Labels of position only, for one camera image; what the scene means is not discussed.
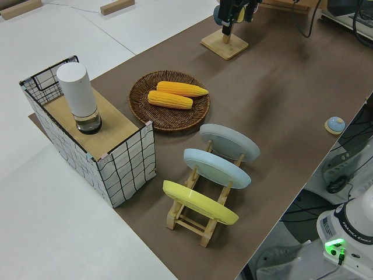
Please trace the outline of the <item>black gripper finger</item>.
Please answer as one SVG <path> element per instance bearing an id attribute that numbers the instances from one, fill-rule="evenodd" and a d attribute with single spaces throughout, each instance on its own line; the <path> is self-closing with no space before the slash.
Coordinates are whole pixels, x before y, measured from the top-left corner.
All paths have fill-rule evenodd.
<path id="1" fill-rule="evenodd" d="M 234 0 L 220 0 L 218 18 L 221 20 L 222 24 L 225 26 L 233 25 L 233 10 L 235 1 Z"/>
<path id="2" fill-rule="evenodd" d="M 255 11 L 258 8 L 258 1 L 257 0 L 249 0 L 245 9 L 245 21 L 251 22 L 253 20 L 253 16 Z"/>

